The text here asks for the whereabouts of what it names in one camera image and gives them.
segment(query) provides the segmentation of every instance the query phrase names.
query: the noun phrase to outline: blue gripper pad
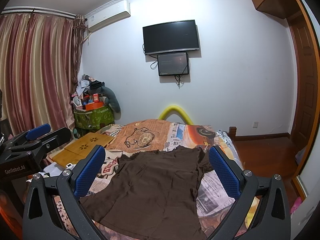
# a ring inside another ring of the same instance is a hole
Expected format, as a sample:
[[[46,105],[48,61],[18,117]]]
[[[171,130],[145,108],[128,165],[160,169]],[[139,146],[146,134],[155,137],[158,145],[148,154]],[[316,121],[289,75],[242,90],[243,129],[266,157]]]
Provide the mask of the blue gripper pad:
[[[229,168],[216,148],[209,150],[209,161],[217,173],[225,191],[229,197],[238,199],[240,196],[240,183],[233,171]]]
[[[97,176],[106,157],[106,151],[100,146],[87,165],[76,178],[74,194],[77,199],[87,195],[94,178]]]
[[[34,141],[35,139],[43,136],[51,131],[51,127],[48,123],[45,123],[41,126],[33,128],[32,130],[28,131],[26,134],[26,140]]]

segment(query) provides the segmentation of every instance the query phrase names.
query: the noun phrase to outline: television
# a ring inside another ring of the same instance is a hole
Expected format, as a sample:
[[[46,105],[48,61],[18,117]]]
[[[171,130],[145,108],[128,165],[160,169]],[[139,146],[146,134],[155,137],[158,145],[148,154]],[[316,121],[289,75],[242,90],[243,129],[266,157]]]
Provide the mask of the television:
[[[199,50],[195,20],[143,27],[144,54]]]

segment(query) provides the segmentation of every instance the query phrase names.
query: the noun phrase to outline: air conditioner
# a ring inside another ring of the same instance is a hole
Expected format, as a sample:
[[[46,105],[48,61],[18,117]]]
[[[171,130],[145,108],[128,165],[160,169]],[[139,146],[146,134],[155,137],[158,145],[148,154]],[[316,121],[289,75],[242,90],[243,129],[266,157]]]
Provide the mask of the air conditioner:
[[[94,32],[111,23],[130,17],[130,3],[127,0],[111,5],[89,17],[89,31]]]

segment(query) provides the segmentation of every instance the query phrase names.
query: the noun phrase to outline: small screen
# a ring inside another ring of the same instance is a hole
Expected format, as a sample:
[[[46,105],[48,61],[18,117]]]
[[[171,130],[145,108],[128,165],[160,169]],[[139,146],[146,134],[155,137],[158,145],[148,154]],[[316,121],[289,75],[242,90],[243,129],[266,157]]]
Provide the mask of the small screen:
[[[171,51],[199,50],[194,20],[143,27],[145,55]]]
[[[169,53],[158,55],[159,76],[189,74],[187,53]]]

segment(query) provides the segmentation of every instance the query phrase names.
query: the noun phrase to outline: bed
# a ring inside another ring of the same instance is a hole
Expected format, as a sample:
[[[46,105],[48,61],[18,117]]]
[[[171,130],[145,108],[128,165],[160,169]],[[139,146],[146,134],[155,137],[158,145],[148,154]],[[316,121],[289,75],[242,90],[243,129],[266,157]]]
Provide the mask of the bed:
[[[182,145],[188,148],[201,147],[207,152],[213,145],[219,145],[228,158],[235,160],[243,168],[231,139],[235,136],[235,127],[230,127],[229,132],[226,133],[222,130],[214,130],[211,125],[185,125],[148,119],[125,126],[108,125],[97,133],[114,136],[115,138],[105,147],[105,162],[88,192],[89,195],[103,190],[109,184],[117,170],[118,157],[122,154],[131,156],[137,151],[157,149],[171,151],[178,145]],[[55,197],[55,201],[67,231],[77,236],[63,208],[60,197]],[[233,198],[228,197],[215,171],[204,175],[199,187],[196,207],[201,228],[207,236],[219,225],[234,201]],[[255,199],[238,235],[246,231],[257,205],[258,200]],[[97,222],[95,224],[108,239],[133,239]]]

